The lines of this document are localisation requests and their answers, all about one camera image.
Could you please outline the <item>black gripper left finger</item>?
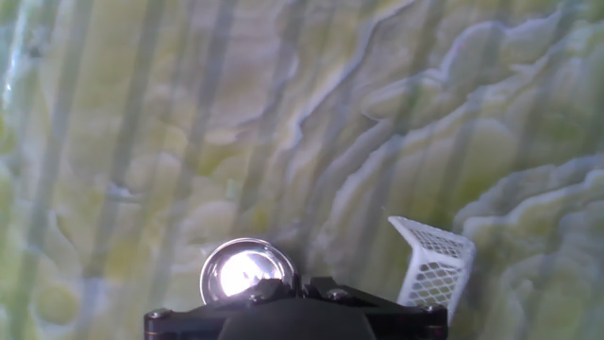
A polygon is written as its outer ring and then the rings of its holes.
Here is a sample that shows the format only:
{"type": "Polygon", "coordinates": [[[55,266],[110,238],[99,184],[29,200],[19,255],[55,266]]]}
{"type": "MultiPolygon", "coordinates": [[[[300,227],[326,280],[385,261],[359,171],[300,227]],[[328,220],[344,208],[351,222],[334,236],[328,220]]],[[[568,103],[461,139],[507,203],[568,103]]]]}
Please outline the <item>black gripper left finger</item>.
{"type": "Polygon", "coordinates": [[[144,340],[177,340],[187,335],[199,339],[217,339],[225,322],[238,312],[263,304],[298,296],[298,277],[291,283],[263,279],[258,284],[231,297],[222,297],[188,312],[158,308],[143,317],[144,340]]]}

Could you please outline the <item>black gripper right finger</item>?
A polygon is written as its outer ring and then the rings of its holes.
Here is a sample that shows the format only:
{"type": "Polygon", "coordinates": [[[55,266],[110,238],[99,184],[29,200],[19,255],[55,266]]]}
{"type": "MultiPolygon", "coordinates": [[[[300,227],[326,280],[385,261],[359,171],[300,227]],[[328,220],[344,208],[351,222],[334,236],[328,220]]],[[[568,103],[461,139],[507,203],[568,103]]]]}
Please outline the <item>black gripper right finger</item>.
{"type": "Polygon", "coordinates": [[[331,277],[302,277],[301,296],[360,312],[377,339],[446,340],[448,310],[441,304],[403,306],[331,277]]]}

